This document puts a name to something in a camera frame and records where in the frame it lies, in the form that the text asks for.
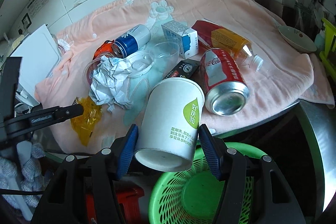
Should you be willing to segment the crumpled white paper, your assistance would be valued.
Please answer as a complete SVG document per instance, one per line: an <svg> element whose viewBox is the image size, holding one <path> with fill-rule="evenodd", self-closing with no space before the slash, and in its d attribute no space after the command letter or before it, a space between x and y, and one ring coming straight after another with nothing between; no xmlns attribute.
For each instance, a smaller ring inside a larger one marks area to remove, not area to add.
<svg viewBox="0 0 336 224"><path fill-rule="evenodd" d="M112 112L115 105L123 109L133 106L123 90L123 85L131 73L131 64L127 59L100 57L100 63L93 71L89 96L96 105L108 105Z"/></svg>

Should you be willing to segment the red cola can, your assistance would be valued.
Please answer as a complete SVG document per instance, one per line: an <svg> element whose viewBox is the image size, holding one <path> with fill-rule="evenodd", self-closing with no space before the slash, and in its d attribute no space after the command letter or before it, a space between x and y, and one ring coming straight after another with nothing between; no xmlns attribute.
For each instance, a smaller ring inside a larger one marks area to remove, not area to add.
<svg viewBox="0 0 336 224"><path fill-rule="evenodd" d="M228 52L211 48L201 58L201 75L205 90L205 107L216 115L239 112L247 103L249 89Z"/></svg>

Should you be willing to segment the clear plastic cup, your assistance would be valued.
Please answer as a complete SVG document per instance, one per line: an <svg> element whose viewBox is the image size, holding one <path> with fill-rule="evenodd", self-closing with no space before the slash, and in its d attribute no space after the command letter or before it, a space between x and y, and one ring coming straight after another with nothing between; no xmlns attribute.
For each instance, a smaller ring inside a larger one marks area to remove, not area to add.
<svg viewBox="0 0 336 224"><path fill-rule="evenodd" d="M155 45L149 54L159 72L167 75L178 63L179 45L167 41Z"/></svg>

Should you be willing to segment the white microwave oven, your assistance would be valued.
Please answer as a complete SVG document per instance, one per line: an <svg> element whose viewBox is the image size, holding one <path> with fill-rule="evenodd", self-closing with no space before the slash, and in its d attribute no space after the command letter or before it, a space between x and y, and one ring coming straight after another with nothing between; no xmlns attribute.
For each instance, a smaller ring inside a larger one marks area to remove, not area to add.
<svg viewBox="0 0 336 224"><path fill-rule="evenodd" d="M16 99L30 107L38 106L35 86L52 75L54 67L61 60L58 45L46 25L27 35L11 53L11 57L22 58Z"/></svg>

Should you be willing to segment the orange drink plastic bottle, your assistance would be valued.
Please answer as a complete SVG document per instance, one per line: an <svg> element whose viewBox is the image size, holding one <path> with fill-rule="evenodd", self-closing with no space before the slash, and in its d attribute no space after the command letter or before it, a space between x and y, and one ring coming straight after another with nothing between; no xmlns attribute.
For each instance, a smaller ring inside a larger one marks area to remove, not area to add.
<svg viewBox="0 0 336 224"><path fill-rule="evenodd" d="M220 48L230 54L238 66L248 66L259 71L264 60L254 54L252 43L237 33L209 20L197 20L192 26L198 33L199 46L204 50Z"/></svg>

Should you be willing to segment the white ceramic bowl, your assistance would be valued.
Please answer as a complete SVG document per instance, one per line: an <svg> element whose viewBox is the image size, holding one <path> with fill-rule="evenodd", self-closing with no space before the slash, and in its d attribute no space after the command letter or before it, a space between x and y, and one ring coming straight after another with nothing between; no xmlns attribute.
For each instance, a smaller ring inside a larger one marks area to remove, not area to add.
<svg viewBox="0 0 336 224"><path fill-rule="evenodd" d="M301 53L313 53L317 50L311 38L300 30L290 26L279 26L278 31L290 46Z"/></svg>

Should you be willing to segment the blue white drink can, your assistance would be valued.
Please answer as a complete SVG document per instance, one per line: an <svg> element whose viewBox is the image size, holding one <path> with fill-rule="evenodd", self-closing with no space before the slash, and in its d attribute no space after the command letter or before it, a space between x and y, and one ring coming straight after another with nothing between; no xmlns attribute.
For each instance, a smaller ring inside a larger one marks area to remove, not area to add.
<svg viewBox="0 0 336 224"><path fill-rule="evenodd" d="M137 52L150 40L150 30L147 26L139 24L116 38L112 44L112 50L116 57L124 59Z"/></svg>

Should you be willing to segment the black cigarette box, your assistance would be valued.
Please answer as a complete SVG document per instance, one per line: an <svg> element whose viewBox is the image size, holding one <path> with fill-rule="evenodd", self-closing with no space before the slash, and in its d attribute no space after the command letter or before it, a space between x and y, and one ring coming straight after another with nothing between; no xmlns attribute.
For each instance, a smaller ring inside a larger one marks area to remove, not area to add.
<svg viewBox="0 0 336 224"><path fill-rule="evenodd" d="M199 65L199 61L191 59L181 60L171 71L169 71L164 79L172 77L191 79L192 76L199 70Z"/></svg>

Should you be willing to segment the lime green dish rack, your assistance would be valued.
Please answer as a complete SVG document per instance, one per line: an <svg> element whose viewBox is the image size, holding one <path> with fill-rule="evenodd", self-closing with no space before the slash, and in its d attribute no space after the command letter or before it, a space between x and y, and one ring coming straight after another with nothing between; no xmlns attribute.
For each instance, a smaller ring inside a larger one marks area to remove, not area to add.
<svg viewBox="0 0 336 224"><path fill-rule="evenodd" d="M325 26L325 49L319 53L319 57L327 71L335 82L335 26L323 18Z"/></svg>

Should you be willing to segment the clear plastic lid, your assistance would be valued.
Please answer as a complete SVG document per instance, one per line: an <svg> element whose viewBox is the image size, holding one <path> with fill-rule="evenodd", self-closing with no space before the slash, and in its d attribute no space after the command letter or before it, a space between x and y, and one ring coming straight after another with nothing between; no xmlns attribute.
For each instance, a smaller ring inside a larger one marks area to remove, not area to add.
<svg viewBox="0 0 336 224"><path fill-rule="evenodd" d="M130 79L145 75L151 70L154 64L148 51L137 51L129 55L126 60L130 62L130 67L128 68L128 71L130 71L128 77Z"/></svg>

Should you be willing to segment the white paper cup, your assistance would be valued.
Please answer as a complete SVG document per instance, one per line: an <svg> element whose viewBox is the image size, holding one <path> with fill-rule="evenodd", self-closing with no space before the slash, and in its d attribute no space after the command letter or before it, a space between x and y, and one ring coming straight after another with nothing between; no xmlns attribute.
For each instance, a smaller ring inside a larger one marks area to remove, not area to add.
<svg viewBox="0 0 336 224"><path fill-rule="evenodd" d="M135 146L142 165L162 172L193 163L205 95L192 80L173 77L152 89Z"/></svg>

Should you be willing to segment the red orange snack wrapper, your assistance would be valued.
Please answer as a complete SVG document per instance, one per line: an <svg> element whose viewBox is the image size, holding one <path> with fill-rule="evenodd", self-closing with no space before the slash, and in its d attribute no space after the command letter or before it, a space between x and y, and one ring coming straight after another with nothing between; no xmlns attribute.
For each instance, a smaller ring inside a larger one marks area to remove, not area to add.
<svg viewBox="0 0 336 224"><path fill-rule="evenodd" d="M96 59L104 54L114 53L112 48L113 43L114 43L113 40L106 40L100 47L98 47L98 49L94 53L93 59Z"/></svg>

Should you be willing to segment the pink flower-pattern towel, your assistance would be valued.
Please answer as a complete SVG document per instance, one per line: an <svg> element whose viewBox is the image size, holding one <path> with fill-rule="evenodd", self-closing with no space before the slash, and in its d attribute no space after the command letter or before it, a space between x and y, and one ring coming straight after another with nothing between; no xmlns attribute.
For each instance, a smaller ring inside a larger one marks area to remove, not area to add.
<svg viewBox="0 0 336 224"><path fill-rule="evenodd" d="M297 99L334 107L322 64L314 54L298 53L281 36L284 21L255 0L117 0L60 31L70 47L35 95L44 108L84 101L79 116L51 126L64 153L94 154L141 124L154 86L183 59L201 61L210 48L227 52L234 79L248 93L227 110L214 111L206 96L177 85L169 96L173 111L181 99L198 101L199 111L183 107L187 128L199 124L221 134L272 117Z"/></svg>

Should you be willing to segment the yellow plastic wrapper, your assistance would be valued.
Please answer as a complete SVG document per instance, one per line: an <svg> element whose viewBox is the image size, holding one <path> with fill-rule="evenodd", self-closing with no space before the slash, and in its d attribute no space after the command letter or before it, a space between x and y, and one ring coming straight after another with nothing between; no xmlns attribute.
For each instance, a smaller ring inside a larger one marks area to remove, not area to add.
<svg viewBox="0 0 336 224"><path fill-rule="evenodd" d="M102 107L97 105L90 97L76 98L77 104L83 106L83 114L71 119L72 129L77 133L82 145L87 146L95 125L101 120Z"/></svg>

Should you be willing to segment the white blue milk carton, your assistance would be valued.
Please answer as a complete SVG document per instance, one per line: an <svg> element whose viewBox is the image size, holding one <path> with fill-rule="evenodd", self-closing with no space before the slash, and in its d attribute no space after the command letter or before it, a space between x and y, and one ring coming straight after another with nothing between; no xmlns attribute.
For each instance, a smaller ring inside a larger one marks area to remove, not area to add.
<svg viewBox="0 0 336 224"><path fill-rule="evenodd" d="M172 40L179 45L179 55L183 59L188 59L199 53L198 33L175 20L171 20L161 25L163 34L168 40Z"/></svg>

